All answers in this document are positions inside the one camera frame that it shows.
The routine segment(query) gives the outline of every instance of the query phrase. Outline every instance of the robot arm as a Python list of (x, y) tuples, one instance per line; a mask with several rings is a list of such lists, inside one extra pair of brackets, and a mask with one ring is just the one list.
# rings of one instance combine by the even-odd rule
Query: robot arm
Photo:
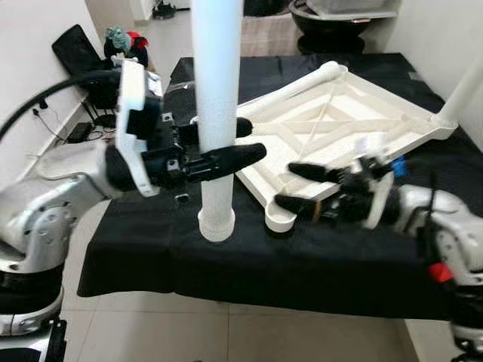
[(393, 179), (391, 164), (366, 158), (359, 163), (357, 173), (290, 164), (290, 171), (299, 176), (339, 183), (340, 190), (322, 202), (282, 194), (275, 201), (301, 218), (360, 222), (364, 227), (375, 214), (372, 227), (391, 225), (396, 232), (418, 238), (429, 273), (447, 292), (454, 341), (464, 352), (454, 360), (483, 360), (483, 219), (449, 192), (393, 186), (387, 182)]
[[(151, 196), (161, 189), (217, 179), (266, 154), (263, 145), (255, 144), (215, 149), (190, 159), (187, 147), (198, 143), (197, 124), (176, 126), (170, 113), (162, 113), (158, 76), (139, 72), (131, 64), (138, 66), (126, 62), (120, 77), (115, 146), (101, 140), (59, 146), (46, 152), (27, 178), (0, 192), (0, 360), (3, 354), (17, 360), (9, 353), (21, 354), (23, 348), (40, 353), (40, 361), (47, 354), (62, 360), (59, 346), (65, 324), (57, 317), (63, 264), (73, 229), (95, 204), (131, 190)], [(119, 80), (112, 73), (99, 74), (80, 82)], [(78, 80), (27, 102), (6, 122), (0, 137), (39, 97)], [(237, 137), (247, 136), (251, 129), (248, 120), (237, 120)]]

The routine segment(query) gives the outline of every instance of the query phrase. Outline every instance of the white pipe fitting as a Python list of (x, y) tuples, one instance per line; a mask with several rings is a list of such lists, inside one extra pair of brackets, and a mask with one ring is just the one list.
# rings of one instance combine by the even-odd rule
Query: white pipe fitting
[(299, 78), (270, 94), (247, 103), (242, 109), (239, 110), (238, 116), (249, 119), (251, 115), (257, 114), (258, 112), (261, 112), (264, 109), (275, 105), (276, 103), (283, 102), (284, 100), (293, 97), (296, 94), (307, 91), (311, 87), (315, 87), (327, 81), (333, 81), (337, 77), (341, 76), (344, 71), (347, 71), (345, 66), (340, 66), (333, 60), (326, 62), (322, 64), (320, 68), (303, 76), (302, 78)]
[(441, 127), (458, 127), (458, 117), (461, 111), (472, 99), (481, 83), (483, 83), (483, 52), (468, 68), (446, 104), (439, 113), (432, 116), (432, 120)]

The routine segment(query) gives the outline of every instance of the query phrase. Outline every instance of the white vertical pole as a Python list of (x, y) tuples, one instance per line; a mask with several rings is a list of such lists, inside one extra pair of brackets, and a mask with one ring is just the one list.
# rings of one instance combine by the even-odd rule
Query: white vertical pole
[[(231, 146), (236, 135), (243, 0), (192, 0), (200, 152)], [(233, 232), (233, 175), (202, 183), (201, 234), (223, 241)]]

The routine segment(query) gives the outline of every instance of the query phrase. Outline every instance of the cable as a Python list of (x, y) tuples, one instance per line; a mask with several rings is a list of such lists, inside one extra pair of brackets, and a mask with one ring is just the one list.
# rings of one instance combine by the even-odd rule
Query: cable
[[(96, 137), (96, 138), (90, 138), (91, 134), (95, 134), (95, 133), (99, 134), (99, 136)], [(98, 140), (99, 138), (101, 138), (102, 136), (104, 136), (104, 132), (103, 131), (101, 131), (101, 130), (93, 130), (92, 132), (89, 133), (88, 138), (86, 139), (86, 141), (95, 141), (95, 140)]]
[(66, 144), (66, 142), (64, 142), (62, 140), (55, 140), (54, 147), (65, 145), (65, 144)]
[(64, 138), (62, 138), (61, 136), (59, 136), (58, 134), (56, 134), (55, 132), (52, 131), (52, 129), (48, 126), (48, 124), (45, 122), (45, 120), (42, 118), (42, 116), (38, 113), (38, 111), (37, 111), (37, 113), (34, 113), (34, 115), (38, 119), (40, 119), (42, 121), (42, 123), (44, 124), (45, 128), (47, 128), (50, 133), (52, 133), (59, 140), (64, 141), (65, 143), (67, 143), (67, 140), (65, 140)]
[(61, 130), (64, 131), (64, 137), (65, 139), (67, 139), (67, 137), (69, 137), (69, 132), (67, 131), (67, 129), (64, 127), (64, 125), (60, 122), (60, 119), (59, 119), (59, 114), (57, 113), (57, 111), (52, 108), (52, 107), (49, 107), (49, 109), (55, 113), (55, 119), (57, 120), (57, 123), (62, 127)]
[(434, 211), (436, 190), (437, 190), (437, 176), (434, 168), (429, 170), (429, 184), (431, 186), (431, 197), (429, 199), (429, 205), (427, 207), (426, 219), (424, 221), (423, 233), (424, 233), (424, 257), (426, 263), (429, 265), (435, 262), (441, 261), (441, 255), (439, 255), (438, 248), (435, 245), (434, 228), (432, 224), (432, 212)]
[[(413, 212), (408, 218), (408, 221), (406, 222), (403, 232), (408, 233), (411, 226), (413, 226), (413, 224), (416, 222), (418, 214), (426, 211), (427, 214), (424, 219), (423, 232), (424, 232), (425, 240), (429, 240), (432, 232), (431, 217), (432, 217), (432, 212), (434, 211), (436, 191), (438, 189), (437, 187), (438, 175), (436, 173), (436, 170), (438, 169), (438, 164), (437, 163), (430, 164), (426, 160), (421, 160), (421, 159), (411, 159), (411, 160), (406, 160), (405, 162), (406, 162), (406, 165), (413, 170), (429, 171), (429, 187), (431, 188), (431, 195), (429, 196), (428, 205), (414, 208)], [(425, 244), (425, 248), (426, 248), (424, 251), (425, 255), (432, 255), (431, 254), (432, 250), (428, 249), (428, 248), (431, 248), (431, 245)]]
[(61, 91), (62, 89), (72, 87), (73, 85), (86, 85), (93, 81), (98, 82), (111, 82), (113, 84), (118, 84), (121, 79), (121, 73), (114, 70), (97, 70), (94, 72), (88, 72), (80, 75), (76, 75), (71, 79), (62, 81), (53, 85), (52, 87), (44, 90), (43, 92), (37, 94), (27, 102), (25, 102), (13, 115), (2, 125), (0, 129), (0, 140), (3, 139), (5, 134), (10, 130), (10, 128), (15, 124), (18, 118), (20, 118), (26, 111), (32, 108), (35, 104), (49, 97), (50, 95)]

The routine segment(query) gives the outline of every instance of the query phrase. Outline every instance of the black chair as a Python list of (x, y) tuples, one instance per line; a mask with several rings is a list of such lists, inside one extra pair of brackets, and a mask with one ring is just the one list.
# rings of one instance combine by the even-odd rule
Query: black chair
[[(101, 60), (84, 30), (76, 24), (65, 31), (53, 44), (52, 50), (70, 75), (78, 75), (92, 70), (112, 68), (110, 60)], [(105, 127), (115, 126), (115, 116), (106, 113), (107, 109), (115, 108), (118, 98), (118, 88), (111, 84), (92, 83), (83, 87), (89, 92), (88, 103), (97, 118), (94, 119), (88, 105), (84, 108), (95, 125)], [(104, 109), (104, 115), (99, 116), (96, 109)]]

